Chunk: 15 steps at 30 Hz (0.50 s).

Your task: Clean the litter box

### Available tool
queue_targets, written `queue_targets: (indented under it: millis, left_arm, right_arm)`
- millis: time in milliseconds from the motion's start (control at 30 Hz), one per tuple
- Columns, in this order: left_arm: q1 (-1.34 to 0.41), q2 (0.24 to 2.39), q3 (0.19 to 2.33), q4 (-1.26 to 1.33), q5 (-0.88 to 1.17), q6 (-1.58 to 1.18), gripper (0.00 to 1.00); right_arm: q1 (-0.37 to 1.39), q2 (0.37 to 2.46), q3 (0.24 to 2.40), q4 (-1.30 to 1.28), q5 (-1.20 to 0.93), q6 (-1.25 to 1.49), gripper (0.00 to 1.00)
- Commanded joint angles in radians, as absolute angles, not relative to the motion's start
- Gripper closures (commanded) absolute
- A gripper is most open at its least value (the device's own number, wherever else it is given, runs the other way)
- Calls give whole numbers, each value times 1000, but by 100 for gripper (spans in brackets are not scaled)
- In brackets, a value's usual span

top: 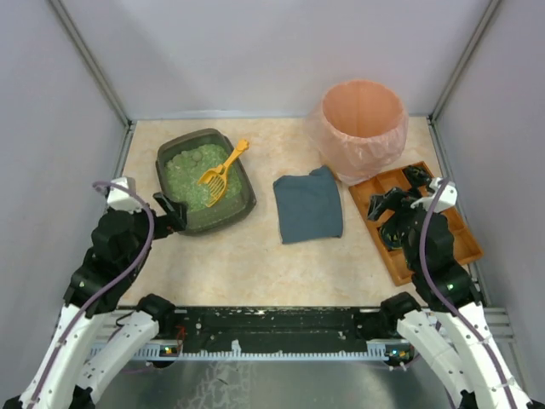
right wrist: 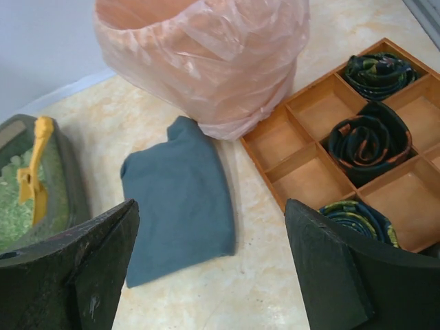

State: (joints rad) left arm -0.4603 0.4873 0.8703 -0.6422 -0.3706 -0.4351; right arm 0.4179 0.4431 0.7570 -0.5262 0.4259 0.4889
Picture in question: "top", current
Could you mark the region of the yellow litter scoop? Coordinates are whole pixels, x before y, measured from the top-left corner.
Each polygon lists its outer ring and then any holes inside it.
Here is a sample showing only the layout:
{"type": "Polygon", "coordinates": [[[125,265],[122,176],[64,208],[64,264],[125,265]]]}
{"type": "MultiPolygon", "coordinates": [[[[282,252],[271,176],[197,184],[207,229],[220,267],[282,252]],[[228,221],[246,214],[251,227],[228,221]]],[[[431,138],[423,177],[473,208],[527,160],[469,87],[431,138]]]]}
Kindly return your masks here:
{"type": "Polygon", "coordinates": [[[228,171],[233,163],[249,149],[250,143],[242,139],[233,149],[229,157],[214,168],[206,170],[198,179],[198,185],[205,185],[209,191],[209,200],[206,203],[208,208],[214,206],[223,198],[227,191],[228,171]]]}

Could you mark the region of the green litter clumps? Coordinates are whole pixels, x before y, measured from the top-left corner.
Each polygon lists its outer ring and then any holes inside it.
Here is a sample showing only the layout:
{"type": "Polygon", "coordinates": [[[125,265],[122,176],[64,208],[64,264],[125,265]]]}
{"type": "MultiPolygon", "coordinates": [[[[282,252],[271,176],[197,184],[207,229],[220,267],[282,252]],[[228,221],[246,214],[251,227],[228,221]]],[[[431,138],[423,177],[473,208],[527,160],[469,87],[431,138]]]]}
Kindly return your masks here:
{"type": "Polygon", "coordinates": [[[200,149],[193,149],[188,153],[189,162],[192,166],[198,165],[203,160],[203,153],[200,149]]]}

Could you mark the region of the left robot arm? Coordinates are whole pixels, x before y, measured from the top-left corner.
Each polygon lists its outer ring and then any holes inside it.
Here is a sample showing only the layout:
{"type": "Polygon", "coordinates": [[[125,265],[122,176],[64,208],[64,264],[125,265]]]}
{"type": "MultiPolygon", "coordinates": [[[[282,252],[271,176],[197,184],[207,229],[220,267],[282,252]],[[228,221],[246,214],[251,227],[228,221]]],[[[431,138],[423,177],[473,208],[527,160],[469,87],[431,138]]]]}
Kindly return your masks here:
{"type": "Polygon", "coordinates": [[[93,358],[88,353],[100,328],[142,270],[155,239],[186,229],[186,206],[155,193],[164,210],[124,195],[91,234],[82,265],[72,274],[52,341],[26,390],[7,408],[93,408],[133,355],[156,336],[169,333],[175,305],[154,294],[143,297],[126,322],[93,358]]]}

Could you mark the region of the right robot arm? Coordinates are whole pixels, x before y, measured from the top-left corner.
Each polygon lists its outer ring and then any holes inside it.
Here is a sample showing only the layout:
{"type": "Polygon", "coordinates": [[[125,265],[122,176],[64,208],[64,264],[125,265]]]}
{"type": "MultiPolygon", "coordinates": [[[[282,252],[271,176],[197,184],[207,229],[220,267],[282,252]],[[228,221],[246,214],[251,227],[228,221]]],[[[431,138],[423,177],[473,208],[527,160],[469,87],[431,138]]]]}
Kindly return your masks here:
{"type": "Polygon", "coordinates": [[[381,303],[384,323],[416,349],[443,384],[454,408],[542,408],[519,385],[485,317],[480,292],[454,256],[454,236],[441,205],[453,205],[441,183],[435,193],[413,199],[395,187],[370,198],[367,218],[390,210],[412,283],[436,319],[430,323],[404,292],[381,303]]]}

